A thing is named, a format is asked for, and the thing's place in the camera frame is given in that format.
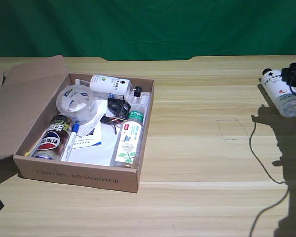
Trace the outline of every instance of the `white marker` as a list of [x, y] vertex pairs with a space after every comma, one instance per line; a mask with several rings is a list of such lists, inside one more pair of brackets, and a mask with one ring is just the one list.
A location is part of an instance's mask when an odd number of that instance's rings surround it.
[[74, 140], [75, 140], [75, 137], [77, 136], [78, 131], [79, 131], [79, 124], [78, 123], [75, 123], [73, 125], [72, 131], [71, 131], [71, 134], [70, 134], [70, 137], [68, 139], [68, 142], [66, 144], [64, 153], [61, 156], [61, 160], [60, 161], [68, 161], [68, 158], [69, 158], [69, 155], [70, 155], [71, 150], [73, 148]]

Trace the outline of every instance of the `paper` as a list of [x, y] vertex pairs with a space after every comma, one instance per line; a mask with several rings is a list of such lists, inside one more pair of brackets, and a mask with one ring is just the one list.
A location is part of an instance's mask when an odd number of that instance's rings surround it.
[[98, 105], [98, 111], [95, 117], [90, 122], [80, 126], [79, 131], [77, 133], [77, 136], [80, 138], [83, 138], [84, 136], [89, 134], [100, 122], [101, 118], [107, 111], [108, 100], [96, 100], [96, 103]]
[[73, 145], [73, 149], [81, 147], [90, 147], [101, 145], [102, 140], [102, 130], [101, 123], [98, 123], [95, 128], [88, 133], [86, 136], [76, 137]]

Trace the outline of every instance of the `open cardboard box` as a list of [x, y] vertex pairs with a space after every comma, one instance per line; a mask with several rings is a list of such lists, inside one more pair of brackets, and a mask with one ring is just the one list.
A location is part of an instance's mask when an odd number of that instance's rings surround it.
[[143, 92], [151, 92], [136, 169], [24, 156], [58, 114], [58, 93], [74, 84], [75, 79], [90, 81], [91, 77], [92, 74], [68, 73], [60, 55], [14, 66], [5, 80], [0, 71], [0, 159], [13, 156], [27, 179], [136, 193], [152, 109], [153, 79], [118, 76], [141, 86]]

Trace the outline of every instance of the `green screen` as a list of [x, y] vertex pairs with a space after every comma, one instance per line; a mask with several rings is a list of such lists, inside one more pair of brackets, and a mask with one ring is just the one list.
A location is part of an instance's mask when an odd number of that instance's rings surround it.
[[296, 0], [0, 0], [0, 57], [296, 54]]

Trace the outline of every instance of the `wood grain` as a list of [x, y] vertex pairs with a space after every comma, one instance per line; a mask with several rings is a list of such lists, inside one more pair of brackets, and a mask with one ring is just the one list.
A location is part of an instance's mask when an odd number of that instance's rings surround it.
[[[31, 60], [0, 58], [0, 67]], [[155, 78], [139, 192], [14, 175], [0, 183], [5, 204], [0, 237], [248, 236], [256, 215], [288, 187], [270, 180], [249, 147], [252, 116], [262, 104], [268, 107], [257, 85], [264, 68], [281, 69], [291, 62], [296, 55], [136, 62], [66, 58], [70, 71]], [[285, 127], [286, 120], [274, 112], [270, 116]], [[261, 123], [252, 137], [253, 151], [277, 181], [284, 180], [283, 169], [272, 163], [283, 150], [286, 158], [294, 152], [294, 146], [277, 147], [286, 138]], [[253, 236], [277, 236], [279, 222], [296, 211], [289, 209], [289, 199], [261, 215]]]

